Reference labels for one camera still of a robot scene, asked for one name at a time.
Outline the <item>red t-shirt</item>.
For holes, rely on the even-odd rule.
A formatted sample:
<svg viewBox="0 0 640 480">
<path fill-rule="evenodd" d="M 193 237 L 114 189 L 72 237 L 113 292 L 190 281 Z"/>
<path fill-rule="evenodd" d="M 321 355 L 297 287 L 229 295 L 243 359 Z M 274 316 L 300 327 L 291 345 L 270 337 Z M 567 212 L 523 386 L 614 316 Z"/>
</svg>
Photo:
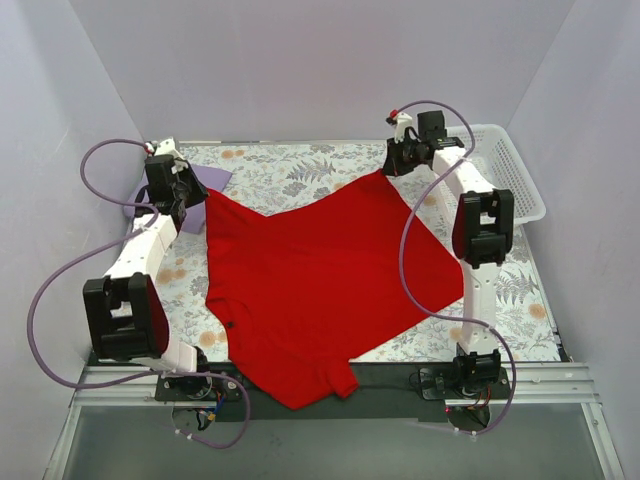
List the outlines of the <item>red t-shirt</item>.
<svg viewBox="0 0 640 480">
<path fill-rule="evenodd" d="M 358 387 L 350 361 L 463 295 L 458 261 L 380 172 L 262 215 L 206 202 L 206 304 L 230 360 L 290 409 Z"/>
</svg>

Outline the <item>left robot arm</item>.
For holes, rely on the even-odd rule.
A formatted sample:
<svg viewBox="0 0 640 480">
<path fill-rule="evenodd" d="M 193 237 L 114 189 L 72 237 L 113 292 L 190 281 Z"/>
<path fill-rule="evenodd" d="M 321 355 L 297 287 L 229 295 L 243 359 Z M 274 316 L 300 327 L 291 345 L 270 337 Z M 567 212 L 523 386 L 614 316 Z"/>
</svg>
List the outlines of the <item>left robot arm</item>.
<svg viewBox="0 0 640 480">
<path fill-rule="evenodd" d="M 178 387 L 193 400 L 213 386 L 204 369 L 206 357 L 171 333 L 155 286 L 161 263 L 181 232 L 187 209 L 208 197 L 190 164 L 176 154 L 154 154 L 145 160 L 149 207 L 137 207 L 133 228 L 103 277 L 88 280 L 83 300 L 93 351 L 101 360 L 131 361 L 161 374 L 179 375 Z"/>
</svg>

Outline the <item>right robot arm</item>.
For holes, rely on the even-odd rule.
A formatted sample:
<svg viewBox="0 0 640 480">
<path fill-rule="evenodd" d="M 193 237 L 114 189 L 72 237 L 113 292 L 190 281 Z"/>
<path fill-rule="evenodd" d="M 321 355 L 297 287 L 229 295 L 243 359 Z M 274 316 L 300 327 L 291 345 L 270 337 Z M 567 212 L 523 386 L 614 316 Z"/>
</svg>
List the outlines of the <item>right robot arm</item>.
<svg viewBox="0 0 640 480">
<path fill-rule="evenodd" d="M 461 337 L 451 362 L 420 370 L 420 386 L 427 398 L 489 395 L 502 380 L 496 285 L 513 244 L 513 193 L 494 186 L 469 161 L 469 147 L 448 133 L 442 111 L 412 118 L 394 110 L 387 122 L 394 135 L 387 141 L 384 174 L 398 177 L 425 165 L 457 200 L 451 245 L 464 280 Z"/>
</svg>

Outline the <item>white plastic basket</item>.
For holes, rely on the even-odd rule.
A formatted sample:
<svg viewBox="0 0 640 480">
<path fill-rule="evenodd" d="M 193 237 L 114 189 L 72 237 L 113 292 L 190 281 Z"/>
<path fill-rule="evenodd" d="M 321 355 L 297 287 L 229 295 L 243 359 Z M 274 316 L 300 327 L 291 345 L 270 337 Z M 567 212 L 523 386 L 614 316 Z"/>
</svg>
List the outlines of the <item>white plastic basket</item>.
<svg viewBox="0 0 640 480">
<path fill-rule="evenodd" d="M 506 130 L 495 124 L 471 126 L 476 146 L 469 162 L 495 187 L 514 195 L 514 224 L 541 220 L 546 206 Z"/>
</svg>

